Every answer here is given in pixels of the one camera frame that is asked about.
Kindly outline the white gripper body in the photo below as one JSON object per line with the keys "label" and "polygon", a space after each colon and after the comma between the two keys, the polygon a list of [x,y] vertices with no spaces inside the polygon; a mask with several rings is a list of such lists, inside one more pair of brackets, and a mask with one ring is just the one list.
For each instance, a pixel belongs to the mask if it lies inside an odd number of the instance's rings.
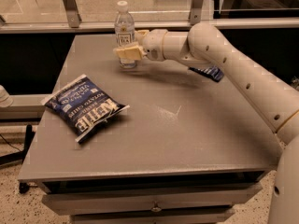
{"label": "white gripper body", "polygon": [[142,46],[148,59],[152,61],[164,61],[163,45],[166,29],[154,29],[149,31],[142,40]]}

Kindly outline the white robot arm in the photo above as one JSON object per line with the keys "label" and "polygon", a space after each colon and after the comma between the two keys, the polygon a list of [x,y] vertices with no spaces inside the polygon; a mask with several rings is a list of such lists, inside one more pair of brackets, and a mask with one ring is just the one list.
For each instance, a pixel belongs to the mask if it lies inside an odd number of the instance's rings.
{"label": "white robot arm", "polygon": [[122,59],[174,60],[186,66],[216,64],[286,147],[280,156],[268,224],[299,223],[299,91],[236,49],[214,25],[188,32],[139,30],[136,41],[117,47]]}

